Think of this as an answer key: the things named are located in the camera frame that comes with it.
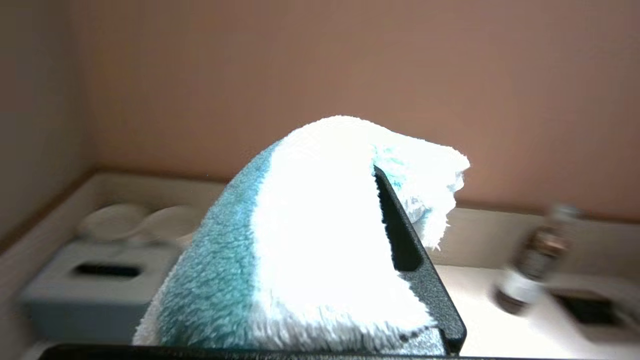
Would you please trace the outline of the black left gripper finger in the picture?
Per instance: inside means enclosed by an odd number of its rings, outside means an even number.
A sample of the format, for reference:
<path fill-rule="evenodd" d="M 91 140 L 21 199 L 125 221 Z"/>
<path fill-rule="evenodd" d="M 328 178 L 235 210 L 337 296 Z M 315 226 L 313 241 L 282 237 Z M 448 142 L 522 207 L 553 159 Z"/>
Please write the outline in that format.
<path fill-rule="evenodd" d="M 438 271 L 409 221 L 393 186 L 382 169 L 375 167 L 382 221 L 391 247 L 391 260 L 400 277 L 429 310 L 435 324 L 409 335 L 402 346 L 384 356 L 459 356 L 467 328 Z"/>

